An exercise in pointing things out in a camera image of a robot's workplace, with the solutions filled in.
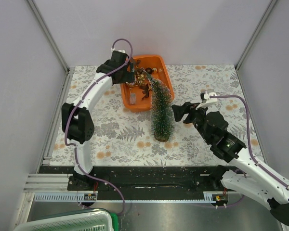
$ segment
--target white wall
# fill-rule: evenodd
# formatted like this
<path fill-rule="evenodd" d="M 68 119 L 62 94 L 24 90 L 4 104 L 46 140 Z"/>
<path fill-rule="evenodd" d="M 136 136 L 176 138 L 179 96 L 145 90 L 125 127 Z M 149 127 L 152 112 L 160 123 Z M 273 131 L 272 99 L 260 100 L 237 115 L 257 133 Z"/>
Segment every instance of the white wall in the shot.
<path fill-rule="evenodd" d="M 239 73 L 268 162 L 289 178 L 289 0 L 279 1 Z"/>
<path fill-rule="evenodd" d="M 36 0 L 69 66 L 100 65 L 118 38 L 166 64 L 236 64 L 269 2 Z"/>
<path fill-rule="evenodd" d="M 36 170 L 64 72 L 24 0 L 0 0 L 0 230 Z"/>

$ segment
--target plastic crate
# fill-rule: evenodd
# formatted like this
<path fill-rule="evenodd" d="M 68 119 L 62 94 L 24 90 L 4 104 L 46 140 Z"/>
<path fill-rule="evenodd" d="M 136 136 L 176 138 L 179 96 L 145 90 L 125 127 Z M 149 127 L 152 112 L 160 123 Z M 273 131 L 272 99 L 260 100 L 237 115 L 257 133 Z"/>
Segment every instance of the plastic crate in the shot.
<path fill-rule="evenodd" d="M 47 218 L 20 224 L 14 231 L 118 231 L 118 217 L 105 210 Z"/>

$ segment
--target table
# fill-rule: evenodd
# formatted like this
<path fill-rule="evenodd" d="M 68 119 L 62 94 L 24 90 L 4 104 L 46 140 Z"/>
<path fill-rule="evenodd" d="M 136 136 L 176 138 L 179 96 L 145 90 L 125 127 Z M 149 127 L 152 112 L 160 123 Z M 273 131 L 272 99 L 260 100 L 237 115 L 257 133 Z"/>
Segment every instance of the table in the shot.
<path fill-rule="evenodd" d="M 73 102 L 90 84 L 97 66 L 76 66 L 67 102 Z M 199 102 L 200 92 L 214 89 L 218 95 L 243 97 L 233 65 L 167 65 L 175 93 L 173 103 Z M 219 110 L 229 123 L 228 131 L 247 144 L 246 113 L 239 99 L 222 99 L 208 112 Z M 192 124 L 175 123 L 169 142 L 158 142 L 151 132 L 150 111 L 132 113 L 125 108 L 120 85 L 105 92 L 91 114 L 95 132 L 90 140 L 95 166 L 216 166 L 225 165 L 215 157 Z M 263 160 L 251 124 L 253 153 Z M 60 125 L 51 166 L 74 165 L 73 149 L 64 145 Z"/>

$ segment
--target gray floor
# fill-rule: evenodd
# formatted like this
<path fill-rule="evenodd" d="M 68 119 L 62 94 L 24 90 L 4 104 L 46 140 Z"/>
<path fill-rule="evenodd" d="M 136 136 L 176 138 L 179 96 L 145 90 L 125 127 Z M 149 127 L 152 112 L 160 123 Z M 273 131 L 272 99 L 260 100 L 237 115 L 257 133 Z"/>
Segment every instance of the gray floor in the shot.
<path fill-rule="evenodd" d="M 237 200 L 239 195 L 231 195 Z M 95 203 L 92 207 L 119 212 L 122 204 Z M 57 213 L 79 210 L 76 203 L 34 202 L 29 221 Z M 270 212 L 257 202 L 245 198 L 232 208 L 215 210 L 212 206 L 193 204 L 127 204 L 119 217 L 120 231 L 281 231 Z"/>

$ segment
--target tree base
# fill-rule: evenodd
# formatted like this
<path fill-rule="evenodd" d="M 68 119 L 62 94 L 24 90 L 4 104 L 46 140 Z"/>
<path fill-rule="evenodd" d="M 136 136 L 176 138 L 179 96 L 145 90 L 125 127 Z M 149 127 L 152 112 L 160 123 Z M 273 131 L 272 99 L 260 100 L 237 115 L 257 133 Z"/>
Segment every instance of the tree base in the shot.
<path fill-rule="evenodd" d="M 169 140 L 169 137 L 159 137 L 154 133 L 154 138 L 159 142 L 167 142 Z"/>

